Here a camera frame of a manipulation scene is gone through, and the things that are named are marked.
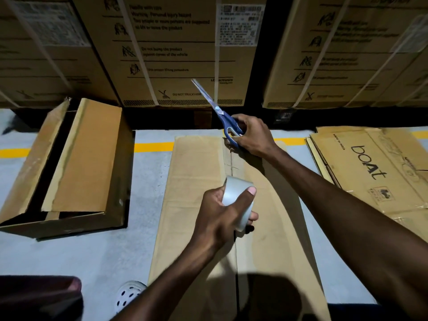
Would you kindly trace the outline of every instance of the concrete floor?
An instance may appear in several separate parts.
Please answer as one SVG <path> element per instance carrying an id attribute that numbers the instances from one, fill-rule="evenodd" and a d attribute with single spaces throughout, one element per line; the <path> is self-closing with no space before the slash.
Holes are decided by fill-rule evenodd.
<path id="1" fill-rule="evenodd" d="M 11 116 L 0 111 L 0 130 Z M 275 138 L 306 137 L 310 131 L 272 131 Z M 136 143 L 171 142 L 179 135 L 222 136 L 221 130 L 139 130 Z M 34 133 L 12 131 L 0 136 L 0 149 L 29 148 Z M 428 140 L 422 140 L 428 148 Z M 317 172 L 305 145 L 288 152 Z M 82 280 L 83 321 L 108 320 L 114 315 L 115 294 L 122 283 L 147 283 L 168 177 L 171 152 L 135 153 L 127 229 L 36 242 L 0 232 L 0 274 L 73 275 Z M 24 158 L 0 159 L 0 205 Z M 325 296 L 330 303 L 374 303 L 375 300 L 331 246 L 306 206 L 302 210 Z"/>

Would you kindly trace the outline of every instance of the cardboard box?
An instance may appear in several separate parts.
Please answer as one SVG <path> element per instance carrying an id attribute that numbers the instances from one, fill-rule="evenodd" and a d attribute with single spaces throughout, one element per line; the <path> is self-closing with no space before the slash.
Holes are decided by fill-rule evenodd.
<path id="1" fill-rule="evenodd" d="M 124 106 L 154 106 L 117 0 L 73 2 Z M 222 0 L 217 15 L 216 0 L 124 2 L 159 105 L 209 106 L 190 79 L 214 99 L 218 23 L 218 103 L 243 106 L 266 0 Z"/>
<path id="2" fill-rule="evenodd" d="M 175 139 L 149 283 L 185 248 L 204 192 L 220 187 L 226 175 L 254 183 L 253 210 L 260 218 L 253 232 L 237 233 L 236 242 L 220 250 L 186 291 L 170 320 L 235 320 L 237 301 L 238 318 L 298 319 L 313 314 L 318 320 L 330 319 L 317 272 L 302 247 L 292 213 L 286 211 L 264 176 L 272 171 L 264 165 L 260 168 L 259 158 L 252 159 L 255 167 L 232 154 L 219 137 Z M 284 305 L 285 301 L 293 304 Z"/>
<path id="3" fill-rule="evenodd" d="M 428 154 L 418 140 L 401 128 L 341 130 L 311 135 L 334 183 L 428 241 Z"/>
<path id="4" fill-rule="evenodd" d="M 409 65 L 372 106 L 428 106 L 428 49 Z"/>
<path id="5" fill-rule="evenodd" d="M 0 91 L 23 107 L 52 108 L 65 96 L 107 103 L 118 99 L 90 40 L 67 0 L 11 0 L 36 32 L 72 90 L 40 52 L 4 0 L 0 0 Z M 0 107 L 15 108 L 0 96 Z"/>
<path id="6" fill-rule="evenodd" d="M 47 115 L 0 211 L 0 231 L 43 238 L 123 226 L 133 133 L 119 107 L 68 105 Z"/>
<path id="7" fill-rule="evenodd" d="M 294 0 L 263 107 L 292 107 L 303 91 L 345 0 Z M 348 107 L 374 103 L 426 45 L 427 0 L 350 0 L 297 108 L 346 105 L 415 29 L 420 28 Z"/>

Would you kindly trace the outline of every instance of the person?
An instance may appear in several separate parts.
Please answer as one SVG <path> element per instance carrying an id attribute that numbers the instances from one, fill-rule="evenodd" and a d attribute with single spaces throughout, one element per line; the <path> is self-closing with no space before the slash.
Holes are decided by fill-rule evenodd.
<path id="1" fill-rule="evenodd" d="M 313 214 L 337 253 L 385 308 L 428 320 L 428 244 L 360 199 L 324 180 L 274 142 L 261 119 L 233 115 L 245 125 L 234 140 L 275 167 Z M 179 257 L 113 320 L 167 320 L 181 297 L 227 241 L 254 199 L 245 190 L 230 206 L 224 188 L 205 192 L 189 244 Z M 252 213 L 249 223 L 258 215 Z"/>

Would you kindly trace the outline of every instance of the forearm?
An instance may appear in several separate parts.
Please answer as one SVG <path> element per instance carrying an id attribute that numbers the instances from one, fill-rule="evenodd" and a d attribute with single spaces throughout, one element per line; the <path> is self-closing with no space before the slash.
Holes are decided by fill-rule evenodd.
<path id="1" fill-rule="evenodd" d="M 174 263 L 113 320 L 168 320 L 183 294 L 213 255 L 209 244 L 190 242 Z"/>
<path id="2" fill-rule="evenodd" d="M 291 184 L 336 251 L 377 299 L 411 313 L 404 295 L 419 301 L 419 310 L 423 309 L 428 245 L 422 239 L 281 149 L 275 148 L 266 159 Z"/>

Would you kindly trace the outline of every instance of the hand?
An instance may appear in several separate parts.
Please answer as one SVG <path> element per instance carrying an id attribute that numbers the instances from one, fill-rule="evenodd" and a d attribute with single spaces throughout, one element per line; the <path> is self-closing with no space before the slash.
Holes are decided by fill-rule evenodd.
<path id="1" fill-rule="evenodd" d="M 243 136 L 232 136 L 238 145 L 251 154 L 266 158 L 278 148 L 267 125 L 259 118 L 244 114 L 232 115 L 240 125 L 245 124 L 247 131 Z"/>
<path id="2" fill-rule="evenodd" d="M 243 213 L 251 205 L 256 193 L 255 187 L 249 187 L 236 201 L 224 206 L 221 202 L 225 186 L 207 190 L 202 198 L 201 208 L 196 218 L 195 230 L 190 242 L 208 246 L 215 252 L 226 242 L 233 240 L 233 230 Z M 251 212 L 248 224 L 256 221 L 259 215 Z"/>

